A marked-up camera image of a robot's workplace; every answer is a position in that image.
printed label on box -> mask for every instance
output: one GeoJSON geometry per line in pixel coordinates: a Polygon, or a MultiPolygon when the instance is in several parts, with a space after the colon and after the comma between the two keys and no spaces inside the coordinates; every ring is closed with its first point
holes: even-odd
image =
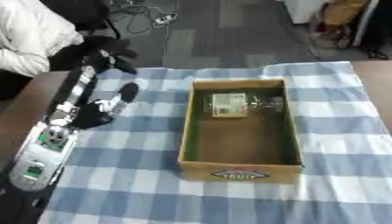
{"type": "Polygon", "coordinates": [[[230,180],[247,180],[247,179],[262,179],[267,178],[270,175],[262,173],[259,171],[245,170],[242,168],[236,168],[233,170],[216,171],[211,173],[211,175],[230,180]]]}
{"type": "Polygon", "coordinates": [[[247,108],[245,94],[213,94],[213,117],[244,117],[247,108]]]}

chair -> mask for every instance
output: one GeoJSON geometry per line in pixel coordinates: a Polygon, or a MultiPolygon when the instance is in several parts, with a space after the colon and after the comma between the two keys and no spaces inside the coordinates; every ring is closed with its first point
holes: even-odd
{"type": "Polygon", "coordinates": [[[88,31],[90,34],[100,29],[110,28],[115,38],[121,33],[109,20],[110,9],[103,0],[40,0],[46,7],[73,23],[77,31],[88,31]]]}
{"type": "Polygon", "coordinates": [[[379,0],[370,0],[365,9],[360,15],[360,22],[358,24],[357,32],[355,33],[355,38],[353,41],[353,46],[359,46],[361,44],[362,38],[365,35],[368,22],[377,7],[379,0]]]}

power strip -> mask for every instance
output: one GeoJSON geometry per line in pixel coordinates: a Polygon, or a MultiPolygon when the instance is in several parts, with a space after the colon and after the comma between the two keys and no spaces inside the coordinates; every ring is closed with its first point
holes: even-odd
{"type": "Polygon", "coordinates": [[[178,17],[177,13],[170,13],[164,17],[159,17],[154,20],[154,28],[162,28],[169,25],[171,22],[176,20],[178,17]]]}

person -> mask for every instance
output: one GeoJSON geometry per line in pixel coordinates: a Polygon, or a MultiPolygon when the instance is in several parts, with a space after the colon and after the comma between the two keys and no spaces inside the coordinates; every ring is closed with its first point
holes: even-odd
{"type": "Polygon", "coordinates": [[[0,0],[0,100],[48,72],[51,56],[82,42],[73,24],[39,0],[0,0]]]}
{"type": "MultiPolygon", "coordinates": [[[[85,56],[110,44],[109,51],[119,53],[127,49],[129,41],[84,38],[72,23],[39,0],[0,0],[0,101],[15,97],[34,77],[72,70],[85,56]]],[[[136,57],[131,50],[122,54],[136,57]]],[[[135,72],[129,64],[122,65],[123,70],[135,72]]]]}

white label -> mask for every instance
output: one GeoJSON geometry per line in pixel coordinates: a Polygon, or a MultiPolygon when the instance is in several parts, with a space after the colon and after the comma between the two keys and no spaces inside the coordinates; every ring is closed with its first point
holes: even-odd
{"type": "Polygon", "coordinates": [[[245,94],[213,94],[213,117],[244,117],[247,110],[245,94]]]}

